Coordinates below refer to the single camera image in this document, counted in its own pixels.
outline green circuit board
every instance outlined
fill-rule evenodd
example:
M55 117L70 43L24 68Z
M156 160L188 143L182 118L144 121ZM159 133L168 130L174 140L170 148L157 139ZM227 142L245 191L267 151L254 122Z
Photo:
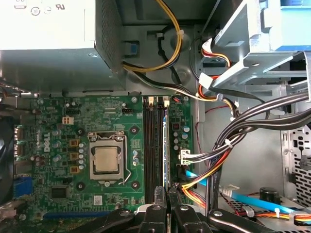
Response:
M40 221L47 213L106 212L119 207L134 211L145 203L142 98L86 96L31 101L33 124L16 126L20 129L17 160L33 160L33 193L21 197L28 201L27 220ZM188 130L192 119L189 101L169 99L171 181L177 182L179 150L193 149L192 130ZM107 184L90 178L90 133L95 132L112 132L106 137L122 132L124 179L128 177L124 184L124 179Z

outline chip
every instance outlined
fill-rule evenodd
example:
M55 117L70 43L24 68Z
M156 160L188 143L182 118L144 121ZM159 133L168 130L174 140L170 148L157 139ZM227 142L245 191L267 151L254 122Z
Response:
M77 160L77 159L79 159L79 153L76 153L76 152L70 153L70 159L71 159L71 160Z
M69 141L69 146L70 147L77 147L79 145L79 140L78 139L72 139Z
M43 184L43 183L44 183L44 179L43 178L38 179L38 184Z
M179 124L177 123L173 124L173 130L179 130Z
M70 173L72 173L72 174L79 173L79 168L77 166L71 166L70 167Z
M64 199L68 197L67 187L52 187L51 190L52 199Z

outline mounting hole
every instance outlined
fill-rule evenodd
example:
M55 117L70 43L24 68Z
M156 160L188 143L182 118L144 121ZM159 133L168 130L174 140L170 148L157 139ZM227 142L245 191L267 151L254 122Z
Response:
M138 181L133 181L133 182L131 183L131 187L132 187L133 189L139 189L139 188L140 188L140 183L139 183Z
M137 127L137 126L132 126L131 128L130 128L130 132L131 132L131 134L138 134L138 132L139 132L139 128Z
M77 190L82 191L86 185L83 182L78 182L76 185Z

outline ventilation grille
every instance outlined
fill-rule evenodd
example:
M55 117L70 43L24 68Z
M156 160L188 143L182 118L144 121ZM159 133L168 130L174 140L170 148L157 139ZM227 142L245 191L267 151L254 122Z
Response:
M291 166L292 172L296 175L296 194L299 204L309 207L311 206L311 169L303 169L301 165L301 155L305 156L304 160L310 160L311 131L305 126L300 129L290 131L291 134Z
M121 18L115 0L96 1L96 49L113 72L122 69Z

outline yellow wire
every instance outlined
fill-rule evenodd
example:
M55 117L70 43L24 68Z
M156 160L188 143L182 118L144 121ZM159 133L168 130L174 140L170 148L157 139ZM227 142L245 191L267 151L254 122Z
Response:
M191 182L191 183L187 183L182 185L182 188L184 189L189 189L192 186L194 186L196 183L199 183L201 180L205 179L206 177L210 176L211 174L213 174L223 163L225 162L225 160L223 160L220 164L218 164L213 170L211 170L209 173L207 173L205 176L201 177L199 180L195 181L195 182Z
M158 70L161 69L169 64L171 64L175 58L178 56L180 49L181 49L181 43L182 43L182 37L180 32L180 28L179 28L179 24L177 19L175 18L174 14L170 11L170 9L165 5L165 3L163 2L163 0L156 0L157 3L162 7L162 9L166 12L166 14L170 17L171 21L173 22L175 29L176 29L176 33L177 33L177 45L174 51L174 54L172 55L172 57L170 58L170 60L160 66L157 67L149 67L149 68L138 68L138 67L132 67L129 65L123 65L124 68L132 70L132 71L137 71L137 72L149 72L149 71L154 71L154 70Z

